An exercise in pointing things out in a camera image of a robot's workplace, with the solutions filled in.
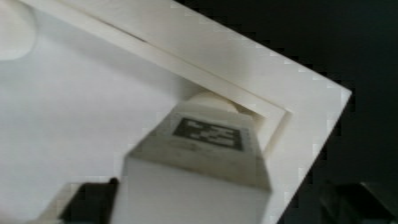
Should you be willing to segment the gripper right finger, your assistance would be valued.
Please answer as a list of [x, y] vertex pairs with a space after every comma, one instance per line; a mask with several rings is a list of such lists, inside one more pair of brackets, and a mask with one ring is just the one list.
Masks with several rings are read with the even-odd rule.
[[398, 200], [374, 184], [324, 183], [321, 224], [398, 224]]

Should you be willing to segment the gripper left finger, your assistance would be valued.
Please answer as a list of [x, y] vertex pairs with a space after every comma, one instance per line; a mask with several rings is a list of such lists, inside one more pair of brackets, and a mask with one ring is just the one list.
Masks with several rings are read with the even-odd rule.
[[83, 183], [58, 215], [62, 224], [109, 224], [118, 180]]

